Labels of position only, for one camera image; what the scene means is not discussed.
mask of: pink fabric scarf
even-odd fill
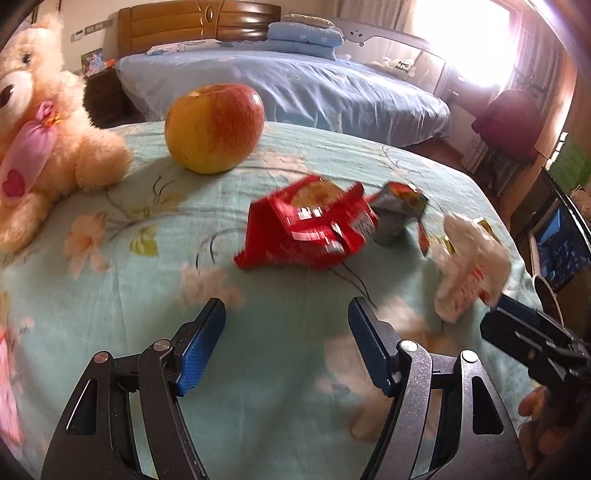
[[[0,166],[0,202],[15,206],[29,193],[57,141],[52,102],[43,102],[35,120],[27,122],[12,141]]]

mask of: folded blanket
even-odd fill
[[[318,28],[295,22],[274,22],[269,25],[267,38],[270,40],[288,40],[310,43],[324,47],[340,47],[343,35],[331,28]]]
[[[265,40],[257,43],[266,50],[280,51],[282,53],[301,53],[302,55],[309,55],[311,57],[336,60],[335,50],[322,45],[288,40]]]
[[[311,17],[309,15],[300,15],[300,14],[286,14],[283,15],[284,22],[298,22],[304,23],[306,25],[310,25],[311,27],[319,27],[319,28],[330,28],[334,27],[335,24],[332,23],[330,20],[320,17]]]

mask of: red and yellow apple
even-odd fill
[[[230,170],[246,159],[265,124],[259,94],[248,85],[221,83],[178,98],[164,125],[172,157],[203,174]]]

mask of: picture frame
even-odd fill
[[[81,55],[80,61],[82,62],[82,76],[84,78],[106,70],[102,48],[97,48]]]

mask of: bed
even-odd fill
[[[432,48],[424,40],[334,19],[347,38],[337,52],[355,60],[357,51],[365,61],[261,51],[256,40],[264,39],[268,24],[279,18],[279,7],[229,0],[124,8],[119,12],[118,76],[138,110],[153,121],[165,119],[174,100],[185,93],[227,82],[253,87],[261,95],[268,121],[345,133],[396,147],[449,134],[449,109],[436,96],[447,91],[444,78],[449,68],[445,62],[439,69],[430,69],[436,72],[437,89],[427,91],[362,64],[369,59],[361,53],[371,52],[381,60],[370,44],[378,39],[428,55]],[[353,30],[364,32],[363,49],[359,48],[360,34],[353,37],[347,33]],[[159,44],[203,39],[223,41],[224,48],[145,54]]]
[[[521,421],[518,402],[532,390],[525,368],[480,337],[482,303],[442,324],[433,310],[441,275],[421,254],[415,226],[391,247],[370,241],[332,270],[242,271],[233,262],[250,203],[302,175],[342,187],[359,180],[368,194],[388,180],[411,181],[438,205],[427,209],[429,234],[441,234],[441,211],[486,217],[511,251],[506,293],[539,308],[509,233],[467,176],[383,144],[272,122],[239,167],[198,176],[169,157],[163,122],[115,130],[135,153],[129,175],[104,192],[62,200],[25,251],[0,259],[0,324],[9,328],[21,425],[0,434],[34,478],[92,356],[134,354],[169,338],[210,296],[226,303],[226,329],[181,407],[212,479],[360,477],[390,403],[372,386],[349,332],[355,296],[431,351],[476,351],[515,425]],[[137,396],[132,412],[142,469],[155,476]],[[433,434],[428,427],[426,438]]]

